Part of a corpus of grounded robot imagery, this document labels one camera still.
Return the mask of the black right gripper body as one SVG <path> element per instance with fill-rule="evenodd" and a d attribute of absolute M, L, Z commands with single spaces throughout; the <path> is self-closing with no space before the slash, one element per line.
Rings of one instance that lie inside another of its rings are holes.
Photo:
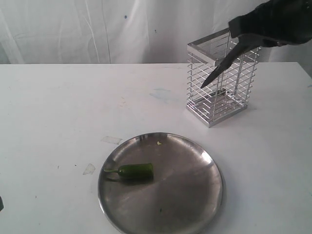
<path fill-rule="evenodd" d="M 300 45 L 312 39 L 310 0 L 270 0 L 228 23 L 233 38 L 244 45 Z"/>

